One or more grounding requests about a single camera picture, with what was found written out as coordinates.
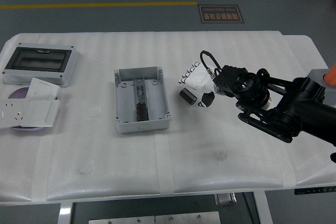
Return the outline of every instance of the white tape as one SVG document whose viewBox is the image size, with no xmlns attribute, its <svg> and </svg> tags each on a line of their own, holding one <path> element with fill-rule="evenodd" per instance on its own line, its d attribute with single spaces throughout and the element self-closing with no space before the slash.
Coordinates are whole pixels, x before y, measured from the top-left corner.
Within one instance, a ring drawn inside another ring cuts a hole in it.
<svg viewBox="0 0 336 224">
<path fill-rule="evenodd" d="M 161 195 L 173 195 L 174 180 L 170 160 L 169 139 L 167 134 L 155 135 L 157 171 L 159 174 L 159 187 Z"/>
<path fill-rule="evenodd" d="M 284 188 L 296 186 L 297 182 L 295 171 L 290 161 L 288 152 L 286 151 L 285 143 L 281 142 L 280 140 L 276 140 L 272 141 L 272 145 L 282 169 Z"/>
<path fill-rule="evenodd" d="M 45 202 L 47 200 L 47 183 L 53 140 L 53 136 L 40 138 L 31 185 L 32 202 Z"/>
</svg>

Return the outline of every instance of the black cable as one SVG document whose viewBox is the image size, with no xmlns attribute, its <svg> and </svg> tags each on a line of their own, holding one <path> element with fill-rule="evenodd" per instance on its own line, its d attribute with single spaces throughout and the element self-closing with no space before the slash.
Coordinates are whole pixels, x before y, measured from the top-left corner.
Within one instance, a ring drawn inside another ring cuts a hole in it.
<svg viewBox="0 0 336 224">
<path fill-rule="evenodd" d="M 203 54 L 209 56 L 209 57 L 212 59 L 212 61 L 214 62 L 214 64 L 216 65 L 216 67 L 217 67 L 219 70 L 221 70 L 221 67 L 220 67 L 220 65 L 218 64 L 218 62 L 216 61 L 215 57 L 214 57 L 212 54 L 210 54 L 208 51 L 203 50 L 199 56 L 200 56 L 200 58 L 201 58 L 201 62 L 202 62 L 202 64 L 203 64 L 203 66 L 204 66 L 206 69 L 208 69 L 209 67 L 205 64 L 205 62 L 204 62 L 204 60 L 203 60 Z"/>
</svg>

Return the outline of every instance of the open junction box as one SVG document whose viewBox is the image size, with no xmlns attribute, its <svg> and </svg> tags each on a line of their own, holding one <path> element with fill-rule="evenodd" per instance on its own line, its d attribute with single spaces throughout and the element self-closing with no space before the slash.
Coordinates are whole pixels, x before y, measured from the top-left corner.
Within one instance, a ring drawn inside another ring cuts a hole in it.
<svg viewBox="0 0 336 224">
<path fill-rule="evenodd" d="M 114 71 L 116 123 L 120 133 L 168 128 L 169 112 L 162 68 Z"/>
</svg>

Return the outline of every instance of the metal plate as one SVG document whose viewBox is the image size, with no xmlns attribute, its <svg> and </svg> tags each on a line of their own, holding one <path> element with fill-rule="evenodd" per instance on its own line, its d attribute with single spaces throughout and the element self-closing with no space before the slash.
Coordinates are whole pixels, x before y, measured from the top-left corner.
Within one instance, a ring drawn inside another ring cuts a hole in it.
<svg viewBox="0 0 336 224">
<path fill-rule="evenodd" d="M 218 212 L 195 212 L 155 217 L 156 224 L 221 224 Z"/>
<path fill-rule="evenodd" d="M 90 220 L 89 224 L 155 224 L 155 216 Z"/>
<path fill-rule="evenodd" d="M 89 224 L 221 224 L 218 212 L 90 220 Z"/>
</svg>

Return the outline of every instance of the electrical socket panel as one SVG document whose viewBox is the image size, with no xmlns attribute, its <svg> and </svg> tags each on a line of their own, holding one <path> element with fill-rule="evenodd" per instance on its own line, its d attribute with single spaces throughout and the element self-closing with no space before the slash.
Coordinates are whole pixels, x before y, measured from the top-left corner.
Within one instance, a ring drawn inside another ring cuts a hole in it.
<svg viewBox="0 0 336 224">
<path fill-rule="evenodd" d="M 7 99 L 0 102 L 0 128 L 20 126 L 29 100 Z"/>
<path fill-rule="evenodd" d="M 60 105 L 55 100 L 59 88 L 33 78 L 26 98 L 0 101 L 0 128 L 52 127 Z"/>
</svg>

